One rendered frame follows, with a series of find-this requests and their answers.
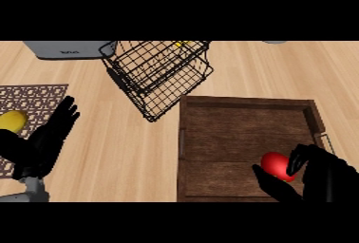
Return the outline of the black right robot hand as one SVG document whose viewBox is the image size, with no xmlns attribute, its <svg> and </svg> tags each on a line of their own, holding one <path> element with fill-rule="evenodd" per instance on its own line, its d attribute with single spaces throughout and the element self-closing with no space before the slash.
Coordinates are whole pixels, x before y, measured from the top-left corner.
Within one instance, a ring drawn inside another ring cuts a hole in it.
<svg viewBox="0 0 359 243">
<path fill-rule="evenodd" d="M 252 171 L 261 190 L 284 203 L 359 202 L 359 173 L 347 162 L 314 144 L 296 144 L 289 152 L 289 176 L 302 164 L 302 195 L 253 164 Z"/>
</svg>

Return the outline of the brown patterned placemat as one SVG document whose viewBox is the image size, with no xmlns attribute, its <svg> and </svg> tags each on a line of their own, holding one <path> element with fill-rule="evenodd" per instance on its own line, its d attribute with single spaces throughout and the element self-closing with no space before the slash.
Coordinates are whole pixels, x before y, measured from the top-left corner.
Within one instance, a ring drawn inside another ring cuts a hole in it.
<svg viewBox="0 0 359 243">
<path fill-rule="evenodd" d="M 41 98 L 38 95 L 32 95 L 29 98 L 19 95 L 13 101 L 10 98 L 4 98 L 0 95 L 0 111 L 2 111 L 2 114 L 11 110 L 20 110 L 27 116 L 24 126 L 16 132 L 20 138 L 27 139 L 33 130 L 45 124 L 57 105 L 53 107 L 53 110 L 50 110 L 47 99 Z"/>
</svg>

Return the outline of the dark brown wooden tray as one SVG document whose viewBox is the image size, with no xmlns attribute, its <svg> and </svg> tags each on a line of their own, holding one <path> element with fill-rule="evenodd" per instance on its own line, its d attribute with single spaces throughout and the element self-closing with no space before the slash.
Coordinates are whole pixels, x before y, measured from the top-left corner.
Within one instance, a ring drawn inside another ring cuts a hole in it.
<svg viewBox="0 0 359 243">
<path fill-rule="evenodd" d="M 323 145 L 311 100 L 183 96 L 178 102 L 178 202 L 270 202 L 252 172 L 268 152 Z"/>
</svg>

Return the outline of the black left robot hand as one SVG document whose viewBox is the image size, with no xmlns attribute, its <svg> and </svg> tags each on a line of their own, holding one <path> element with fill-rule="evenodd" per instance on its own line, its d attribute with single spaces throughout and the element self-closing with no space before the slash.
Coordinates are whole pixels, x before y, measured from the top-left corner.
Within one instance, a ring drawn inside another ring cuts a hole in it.
<svg viewBox="0 0 359 243">
<path fill-rule="evenodd" d="M 73 97 L 60 101 L 48 121 L 27 139 L 0 129 L 0 157 L 13 163 L 13 179 L 44 178 L 54 166 L 70 128 L 79 117 Z"/>
</svg>

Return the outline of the yellow fruit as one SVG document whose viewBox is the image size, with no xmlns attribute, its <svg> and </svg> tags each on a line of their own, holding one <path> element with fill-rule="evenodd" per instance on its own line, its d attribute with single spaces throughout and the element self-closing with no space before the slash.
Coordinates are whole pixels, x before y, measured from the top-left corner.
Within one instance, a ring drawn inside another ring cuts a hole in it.
<svg viewBox="0 0 359 243">
<path fill-rule="evenodd" d="M 16 133 L 24 126 L 27 116 L 23 111 L 11 110 L 0 115 L 0 129 Z"/>
</svg>

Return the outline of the grey appliance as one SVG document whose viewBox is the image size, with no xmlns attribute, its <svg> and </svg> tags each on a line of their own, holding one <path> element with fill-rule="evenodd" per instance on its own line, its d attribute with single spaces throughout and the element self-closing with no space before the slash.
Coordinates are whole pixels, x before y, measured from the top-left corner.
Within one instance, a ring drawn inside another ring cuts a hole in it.
<svg viewBox="0 0 359 243">
<path fill-rule="evenodd" d="M 115 41 L 24 41 L 41 60 L 103 59 L 113 56 Z"/>
</svg>

